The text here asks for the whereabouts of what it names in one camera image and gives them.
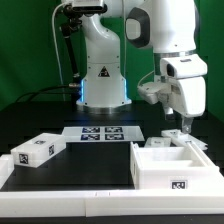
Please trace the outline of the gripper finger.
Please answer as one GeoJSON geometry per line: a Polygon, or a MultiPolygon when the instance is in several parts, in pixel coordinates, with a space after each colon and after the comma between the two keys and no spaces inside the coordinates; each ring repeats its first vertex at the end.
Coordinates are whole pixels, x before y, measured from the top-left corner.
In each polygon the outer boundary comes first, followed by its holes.
{"type": "Polygon", "coordinates": [[[166,120],[173,120],[174,119],[174,112],[173,112],[172,108],[165,107],[164,108],[164,113],[165,113],[165,119],[166,120]]]}
{"type": "Polygon", "coordinates": [[[183,117],[182,118],[182,132],[189,134],[191,132],[192,123],[193,123],[192,118],[183,117]]]}

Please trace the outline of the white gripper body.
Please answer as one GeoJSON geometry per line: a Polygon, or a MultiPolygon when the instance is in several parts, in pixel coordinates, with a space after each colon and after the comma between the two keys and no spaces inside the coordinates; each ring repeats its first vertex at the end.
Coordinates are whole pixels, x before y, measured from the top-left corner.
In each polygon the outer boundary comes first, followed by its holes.
{"type": "Polygon", "coordinates": [[[201,116],[206,102],[203,75],[207,64],[198,55],[162,58],[160,72],[171,87],[168,105],[187,118],[201,116]]]}

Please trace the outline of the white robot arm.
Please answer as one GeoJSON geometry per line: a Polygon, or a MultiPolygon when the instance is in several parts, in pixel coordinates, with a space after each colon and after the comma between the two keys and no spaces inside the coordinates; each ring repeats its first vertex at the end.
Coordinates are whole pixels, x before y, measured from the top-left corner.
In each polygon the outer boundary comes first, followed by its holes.
{"type": "Polygon", "coordinates": [[[182,116],[182,131],[205,111],[207,64],[195,52],[198,11],[194,0],[61,0],[72,25],[82,27],[86,41],[87,74],[77,105],[93,113],[125,107],[126,80],[120,72],[120,39],[101,24],[103,18],[124,19],[124,34],[138,49],[152,49],[154,77],[137,85],[150,104],[164,113],[182,116]]]}

